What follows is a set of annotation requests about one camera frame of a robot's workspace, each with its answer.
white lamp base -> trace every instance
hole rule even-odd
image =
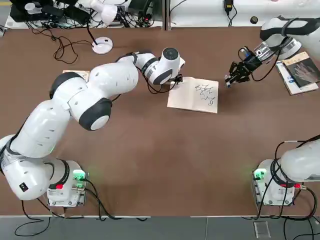
[[[96,54],[106,54],[111,51],[114,47],[114,43],[112,40],[106,36],[98,37],[96,40],[97,45],[93,42],[92,43],[92,50]]]

open book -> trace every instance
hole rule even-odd
[[[218,86],[217,81],[183,77],[183,82],[169,91],[167,107],[217,113]]]

lamp head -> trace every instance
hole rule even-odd
[[[101,14],[102,21],[109,26],[117,16],[116,5],[103,4],[99,0],[91,0],[90,6],[93,10]]]

gray floor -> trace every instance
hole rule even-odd
[[[17,226],[28,222],[26,218],[0,218],[0,239],[18,240],[26,237],[14,236]],[[268,220],[272,240],[283,240],[283,219]],[[47,222],[34,223],[21,228],[19,234],[33,234],[46,226]],[[320,225],[312,220],[314,232],[320,232]],[[288,221],[286,235],[292,240],[300,234],[311,232],[309,223]],[[49,229],[32,240],[255,240],[254,222],[239,217],[152,217],[145,222],[136,219],[110,220],[100,222],[94,218],[60,219],[52,218]],[[297,240],[310,240],[302,236]]]

desk lamp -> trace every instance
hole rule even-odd
[[[109,26],[117,16],[118,8],[115,5],[103,4],[99,0],[91,0],[90,7],[101,14],[101,19],[106,26]],[[95,53],[106,54],[111,51],[114,44],[109,37],[101,36],[95,39],[89,30],[89,24],[87,24],[87,30],[93,40],[92,50]]]

